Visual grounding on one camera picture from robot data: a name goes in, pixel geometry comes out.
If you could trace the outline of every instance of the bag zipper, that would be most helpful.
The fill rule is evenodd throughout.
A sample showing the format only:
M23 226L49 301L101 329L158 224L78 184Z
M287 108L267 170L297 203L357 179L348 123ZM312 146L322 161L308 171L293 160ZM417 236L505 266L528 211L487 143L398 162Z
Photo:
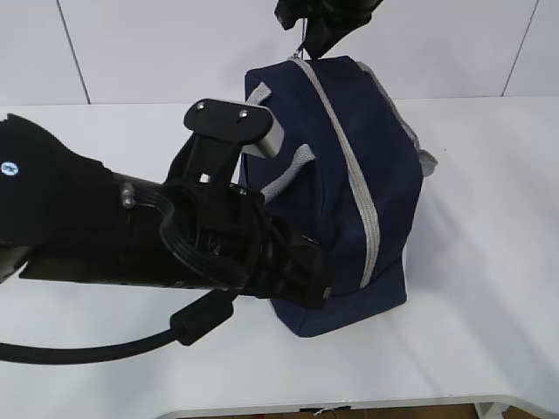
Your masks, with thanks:
M381 241L378 214L376 213L375 204L373 203L373 198L370 195L369 186L367 185L365 176L359 166L359 161L357 161L353 149L349 145L348 137L344 133L342 124L338 120L334 108L332 107L321 82L318 80L313 67L301 58L293 57L290 59L307 75L314 87L314 90L316 90L321 98L322 105L326 109L328 117L332 121L332 126L334 127L338 141L342 146L342 152L348 166L349 186L351 188L351 192L353 193L355 204L359 210L359 215L361 216L363 228L365 230L367 254L365 257L365 266L360 284L360 287L363 288L370 282L373 269L375 268L376 258L378 257L378 249Z

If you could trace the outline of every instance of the white wall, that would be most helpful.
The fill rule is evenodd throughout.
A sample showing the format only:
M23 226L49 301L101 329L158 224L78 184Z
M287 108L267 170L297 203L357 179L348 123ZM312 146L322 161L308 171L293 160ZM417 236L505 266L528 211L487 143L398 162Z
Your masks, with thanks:
M276 22L275 0L61 4L93 103L241 100L246 71L285 60L301 38Z
M300 42L275 3L60 0L92 103L243 98L246 70ZM384 0L329 55L365 61L396 99L501 96L508 80L507 95L559 94L558 21L559 0ZM56 0L0 0L0 36L0 105L86 101Z
M56 1L0 0L0 105L86 103Z
M559 94L559 1L540 0L507 96Z
M330 55L364 61L394 99L501 96L534 6L535 0L384 0L372 23Z

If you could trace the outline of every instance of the silver metal part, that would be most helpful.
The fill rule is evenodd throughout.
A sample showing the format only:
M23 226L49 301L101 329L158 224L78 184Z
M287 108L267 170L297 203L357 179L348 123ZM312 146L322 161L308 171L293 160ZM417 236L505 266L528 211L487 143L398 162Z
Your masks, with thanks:
M135 192L132 183L123 183L121 185L121 202L124 208L131 209L136 205L134 195Z
M285 133L273 114L272 117L273 125L266 137L260 140L257 144L252 144L243 148L243 153L255 155L256 157L263 157L265 159L272 159L280 152Z
M2 173L6 176L15 176L19 173L19 167L12 161L5 161L0 167Z

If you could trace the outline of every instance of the fabric bag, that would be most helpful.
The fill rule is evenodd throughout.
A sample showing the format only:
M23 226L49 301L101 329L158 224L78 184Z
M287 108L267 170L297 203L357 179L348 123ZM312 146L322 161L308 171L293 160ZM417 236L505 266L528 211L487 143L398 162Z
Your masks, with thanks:
M285 139L273 159L244 155L240 181L326 250L333 279L325 308L273 300L278 317L310 337L403 304L403 249L437 162L372 71L348 57L292 58L249 71L245 90L247 102L272 110Z

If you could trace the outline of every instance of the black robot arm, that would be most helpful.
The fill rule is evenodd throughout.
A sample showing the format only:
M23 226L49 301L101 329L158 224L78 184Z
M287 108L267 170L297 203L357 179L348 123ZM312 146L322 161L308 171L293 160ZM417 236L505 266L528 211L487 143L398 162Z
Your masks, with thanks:
M283 130L262 106L201 100L164 183L116 174L15 115L0 122L0 279L214 290L171 328L121 346L59 351L0 344L0 360L109 361L172 340L190 345L232 315L235 296L306 308L329 295L324 253L231 183L242 152L274 157Z
M343 37L370 22L383 0L279 0L276 18L285 30L307 19L301 49L312 59L322 57Z

